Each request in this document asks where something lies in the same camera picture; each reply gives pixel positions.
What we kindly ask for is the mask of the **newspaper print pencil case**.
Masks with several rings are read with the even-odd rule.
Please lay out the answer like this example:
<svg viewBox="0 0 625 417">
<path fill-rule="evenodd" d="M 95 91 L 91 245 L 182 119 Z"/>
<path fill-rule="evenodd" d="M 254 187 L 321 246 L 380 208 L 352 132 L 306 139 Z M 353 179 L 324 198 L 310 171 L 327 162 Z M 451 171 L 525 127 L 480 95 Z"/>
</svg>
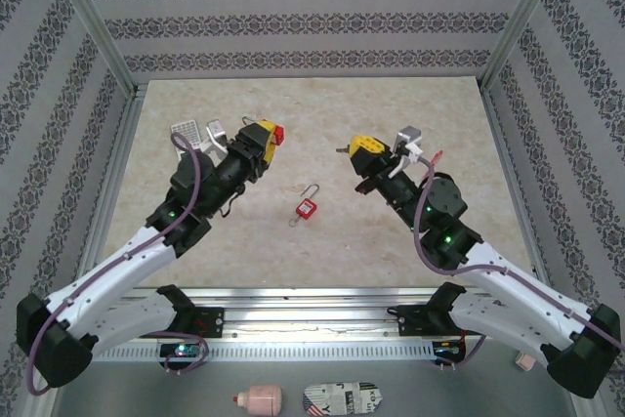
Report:
<svg viewBox="0 0 625 417">
<path fill-rule="evenodd" d="M 312 417 L 347 417 L 373 413 L 382 400 L 380 389 L 373 383 L 337 382 L 307 386 L 302 405 Z"/>
</svg>

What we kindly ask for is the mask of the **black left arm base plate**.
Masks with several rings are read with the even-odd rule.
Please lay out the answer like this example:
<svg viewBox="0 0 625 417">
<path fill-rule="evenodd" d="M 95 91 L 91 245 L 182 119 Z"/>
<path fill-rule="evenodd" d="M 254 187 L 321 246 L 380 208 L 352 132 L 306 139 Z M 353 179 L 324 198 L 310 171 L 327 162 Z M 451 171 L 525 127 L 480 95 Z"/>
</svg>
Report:
<svg viewBox="0 0 625 417">
<path fill-rule="evenodd" d="M 197 307 L 192 317 L 191 333 L 205 339 L 221 338 L 224 319 L 224 308 Z"/>
</svg>

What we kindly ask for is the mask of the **aluminium table side rail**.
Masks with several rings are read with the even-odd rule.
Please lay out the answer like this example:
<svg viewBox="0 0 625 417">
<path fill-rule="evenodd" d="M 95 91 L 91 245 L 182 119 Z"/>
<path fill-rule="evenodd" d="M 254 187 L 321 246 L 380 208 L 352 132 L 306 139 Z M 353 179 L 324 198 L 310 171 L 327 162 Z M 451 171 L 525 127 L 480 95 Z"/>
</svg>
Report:
<svg viewBox="0 0 625 417">
<path fill-rule="evenodd" d="M 523 193 L 519 184 L 519 180 L 517 178 L 517 173 L 515 171 L 514 159 L 509 152 L 507 141 L 505 139 L 505 135 L 503 133 L 500 122 L 497 118 L 497 114 L 495 112 L 495 108 L 493 107 L 492 100 L 490 99 L 489 95 L 483 91 L 480 91 L 480 97 L 483 103 L 488 124 L 490 126 L 493 140 L 497 148 L 497 152 L 507 182 L 508 190 L 512 198 L 516 216 L 521 227 L 521 235 L 523 237 L 532 271 L 539 280 L 544 281 L 548 286 L 552 286 L 552 282 L 550 281 L 548 272 L 543 263 L 543 257 L 539 243 L 536 239 L 534 225 L 530 220 L 528 212 L 526 211 Z"/>
<path fill-rule="evenodd" d="M 140 84 L 134 97 L 129 99 L 125 105 L 106 164 L 99 198 L 90 218 L 87 237 L 80 251 L 79 264 L 74 275 L 75 279 L 90 271 L 101 259 L 144 105 L 147 87 L 147 83 Z"/>
</svg>

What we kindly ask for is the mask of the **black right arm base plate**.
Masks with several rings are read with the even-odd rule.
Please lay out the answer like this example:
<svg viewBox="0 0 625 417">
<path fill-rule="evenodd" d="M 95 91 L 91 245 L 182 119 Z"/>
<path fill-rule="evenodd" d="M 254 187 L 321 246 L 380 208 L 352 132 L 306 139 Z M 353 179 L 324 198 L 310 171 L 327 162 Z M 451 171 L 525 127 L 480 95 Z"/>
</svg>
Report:
<svg viewBox="0 0 625 417">
<path fill-rule="evenodd" d="M 396 320 L 400 336 L 435 336 L 438 328 L 426 305 L 399 305 Z"/>
</svg>

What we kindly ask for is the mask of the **aluminium frame post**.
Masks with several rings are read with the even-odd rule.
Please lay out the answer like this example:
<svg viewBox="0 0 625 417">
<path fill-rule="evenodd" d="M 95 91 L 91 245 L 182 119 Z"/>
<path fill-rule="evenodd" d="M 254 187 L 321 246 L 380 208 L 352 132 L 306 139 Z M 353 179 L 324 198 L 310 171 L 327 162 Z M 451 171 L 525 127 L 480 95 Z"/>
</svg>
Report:
<svg viewBox="0 0 625 417">
<path fill-rule="evenodd" d="M 137 90 L 137 83 L 132 73 L 124 61 L 124 58 L 115 44 L 111 33 L 106 27 L 93 0 L 70 0 L 74 10 L 91 35 L 100 52 L 112 71 L 118 83 L 122 86 L 122 90 L 126 98 L 134 99 Z"/>
<path fill-rule="evenodd" d="M 486 63 L 484 71 L 478 77 L 479 91 L 483 94 L 491 89 L 500 70 L 510 56 L 521 37 L 529 19 L 540 0 L 519 0 L 510 14 L 506 26 L 497 40 Z"/>
</svg>

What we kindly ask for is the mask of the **pink bottle with white cap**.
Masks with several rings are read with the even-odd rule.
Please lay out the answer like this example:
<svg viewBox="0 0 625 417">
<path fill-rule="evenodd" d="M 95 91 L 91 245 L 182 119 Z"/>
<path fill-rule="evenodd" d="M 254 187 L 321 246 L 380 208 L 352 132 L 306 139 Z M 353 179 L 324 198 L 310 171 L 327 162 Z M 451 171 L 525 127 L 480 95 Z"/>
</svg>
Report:
<svg viewBox="0 0 625 417">
<path fill-rule="evenodd" d="M 277 417 L 282 410 L 282 389 L 275 384 L 253 385 L 232 401 L 254 417 Z"/>
</svg>

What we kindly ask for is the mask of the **aluminium mounting rail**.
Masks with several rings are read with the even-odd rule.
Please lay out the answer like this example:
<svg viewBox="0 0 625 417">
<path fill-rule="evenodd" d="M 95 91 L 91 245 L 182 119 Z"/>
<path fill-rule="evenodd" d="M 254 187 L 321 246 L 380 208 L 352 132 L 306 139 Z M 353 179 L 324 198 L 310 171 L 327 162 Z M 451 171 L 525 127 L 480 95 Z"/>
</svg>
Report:
<svg viewBox="0 0 625 417">
<path fill-rule="evenodd" d="M 225 322 L 366 322 L 382 321 L 390 316 L 386 309 L 397 305 L 424 305 L 436 294 L 435 287 L 425 288 L 184 288 L 182 293 L 199 308 L 223 308 Z M 103 334 L 114 328 L 121 338 L 132 340 L 145 335 L 151 324 L 159 325 L 175 313 L 170 301 L 151 297 L 155 289 L 135 288 L 105 309 L 88 329 L 90 334 Z M 531 327 L 542 335 L 560 332 L 569 335 L 581 326 L 565 315 L 573 303 L 559 298 L 564 311 L 548 302 L 528 303 L 494 296 L 467 287 L 460 295 L 470 302 L 479 315 L 493 313 L 494 308 L 480 307 L 479 300 L 500 301 L 503 317 L 509 322 Z"/>
</svg>

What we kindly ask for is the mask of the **white scientific calculator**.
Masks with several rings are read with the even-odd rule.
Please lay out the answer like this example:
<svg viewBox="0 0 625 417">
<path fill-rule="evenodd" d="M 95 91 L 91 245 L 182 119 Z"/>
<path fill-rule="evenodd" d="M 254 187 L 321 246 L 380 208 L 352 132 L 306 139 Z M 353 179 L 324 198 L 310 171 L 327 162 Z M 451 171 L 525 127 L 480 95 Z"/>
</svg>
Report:
<svg viewBox="0 0 625 417">
<path fill-rule="evenodd" d="M 201 135 L 197 122 L 194 119 L 178 122 L 170 126 L 172 133 L 181 134 L 193 148 L 199 148 Z"/>
</svg>

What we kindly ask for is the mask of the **controller board with green light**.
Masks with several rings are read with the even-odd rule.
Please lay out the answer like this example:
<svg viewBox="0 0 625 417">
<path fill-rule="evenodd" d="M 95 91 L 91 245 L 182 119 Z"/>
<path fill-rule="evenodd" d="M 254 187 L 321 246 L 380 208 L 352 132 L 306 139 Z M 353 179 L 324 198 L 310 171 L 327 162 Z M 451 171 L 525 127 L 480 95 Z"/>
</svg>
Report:
<svg viewBox="0 0 625 417">
<path fill-rule="evenodd" d="M 194 343 L 164 343 L 160 345 L 161 358 L 198 358 L 201 356 L 201 347 Z"/>
</svg>

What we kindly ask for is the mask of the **aluminium frame profile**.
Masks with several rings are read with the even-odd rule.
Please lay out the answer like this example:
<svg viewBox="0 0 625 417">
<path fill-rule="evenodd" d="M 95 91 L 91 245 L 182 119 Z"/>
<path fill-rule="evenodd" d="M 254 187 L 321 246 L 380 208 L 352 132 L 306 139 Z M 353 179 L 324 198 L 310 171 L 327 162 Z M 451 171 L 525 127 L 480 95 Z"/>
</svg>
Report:
<svg viewBox="0 0 625 417">
<path fill-rule="evenodd" d="M 18 417 L 52 417 L 59 389 L 51 389 L 42 396 L 28 394 Z"/>
</svg>

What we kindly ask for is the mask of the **red safety padlock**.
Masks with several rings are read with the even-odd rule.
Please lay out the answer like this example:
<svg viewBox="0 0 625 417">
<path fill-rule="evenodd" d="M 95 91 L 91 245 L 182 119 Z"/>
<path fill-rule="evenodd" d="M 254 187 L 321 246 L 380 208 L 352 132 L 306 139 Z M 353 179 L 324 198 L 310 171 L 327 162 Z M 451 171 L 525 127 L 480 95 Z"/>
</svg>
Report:
<svg viewBox="0 0 625 417">
<path fill-rule="evenodd" d="M 253 119 L 250 116 L 243 116 L 241 121 L 244 125 L 257 123 L 270 132 L 270 144 L 274 146 L 280 146 L 285 137 L 284 128 L 267 119 Z"/>
<path fill-rule="evenodd" d="M 313 201 L 313 198 L 319 190 L 320 186 L 318 184 L 312 184 L 301 193 L 302 201 L 295 210 L 299 218 L 308 220 L 317 210 L 317 204 Z"/>
</svg>

